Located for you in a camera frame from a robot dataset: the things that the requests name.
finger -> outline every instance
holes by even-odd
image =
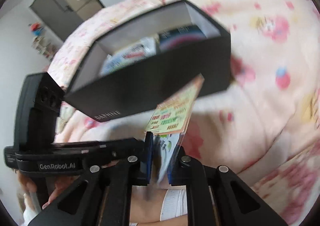
[[[52,203],[52,201],[54,199],[56,199],[65,189],[64,188],[61,188],[61,189],[54,189],[54,191],[52,192],[52,194],[50,195],[49,197],[49,200],[48,200],[48,203]]]
[[[108,163],[108,164],[106,164],[106,165],[102,165],[101,167],[102,167],[102,168],[105,168],[105,167],[114,166],[114,165],[116,165],[118,162],[119,162],[119,160],[113,160],[113,161],[111,161],[110,163]]]
[[[43,206],[42,209],[45,209],[49,205],[49,202],[46,202]]]
[[[23,175],[19,170],[17,171],[18,181],[25,192],[37,192],[37,185],[27,176]]]
[[[54,186],[57,189],[66,189],[68,186],[70,186],[75,178],[73,176],[59,176],[57,177]]]

door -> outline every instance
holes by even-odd
[[[34,0],[30,8],[62,41],[83,22],[65,0]]]

floral pattern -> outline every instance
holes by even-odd
[[[280,67],[276,71],[276,85],[280,90],[287,89],[290,85],[291,77],[285,67]]]
[[[237,59],[234,56],[231,56],[231,73],[241,86],[256,79],[255,71],[248,65],[244,65],[241,59]]]
[[[196,122],[189,121],[188,129],[183,137],[181,146],[184,148],[186,155],[201,159],[199,148],[203,145],[203,139],[200,136],[200,129]]]

bed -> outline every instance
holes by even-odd
[[[48,72],[67,88],[95,39],[176,0],[125,0],[81,24]],[[311,0],[189,0],[231,34],[227,91],[194,105],[182,143],[204,165],[227,165],[289,225],[320,193],[320,14]],[[56,142],[144,138],[151,112],[99,123],[63,105]]]

pink blanket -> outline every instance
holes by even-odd
[[[96,38],[172,1],[126,0],[102,9],[70,35],[48,72],[67,87]],[[196,101],[183,147],[204,165],[243,171],[244,181],[254,184],[319,138],[320,15],[311,0],[190,1],[230,30],[236,82]],[[151,115],[98,123],[76,111],[56,140],[144,138]],[[319,194],[318,145],[253,186],[292,225]]]

